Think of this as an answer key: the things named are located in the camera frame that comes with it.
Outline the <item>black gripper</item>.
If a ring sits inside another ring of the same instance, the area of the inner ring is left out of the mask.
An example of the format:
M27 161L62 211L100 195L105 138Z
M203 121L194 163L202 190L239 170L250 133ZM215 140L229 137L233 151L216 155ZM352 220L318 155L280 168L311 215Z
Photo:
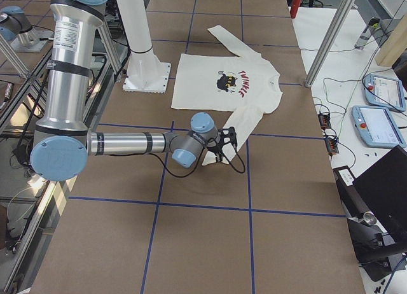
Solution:
M208 140L206 148L209 152L215 154L216 162L220 162L220 156L223 154L222 151L223 144L221 141Z

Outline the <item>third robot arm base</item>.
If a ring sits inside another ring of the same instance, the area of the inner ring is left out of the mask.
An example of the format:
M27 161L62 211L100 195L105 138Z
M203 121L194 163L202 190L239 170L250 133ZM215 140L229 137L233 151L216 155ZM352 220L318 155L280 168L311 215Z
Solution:
M52 30L38 30L19 6L1 8L1 35L16 52L39 53L53 39Z

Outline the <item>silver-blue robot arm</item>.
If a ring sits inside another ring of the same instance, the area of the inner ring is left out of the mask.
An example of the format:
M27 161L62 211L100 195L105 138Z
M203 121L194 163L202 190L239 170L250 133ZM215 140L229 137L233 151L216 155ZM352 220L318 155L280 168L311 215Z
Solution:
M204 150L221 156L221 132L207 113L191 119L185 135L165 133L93 132L84 119L86 100L97 93L92 56L96 34L100 34L107 63L115 73L123 68L109 38L105 21L108 0L51 0L55 19L52 56L45 113L36 123L30 163L34 171L50 181L77 176L91 155L125 157L170 153L183 167L198 161ZM126 90L164 92L170 64L153 52L143 0L116 0L128 39Z

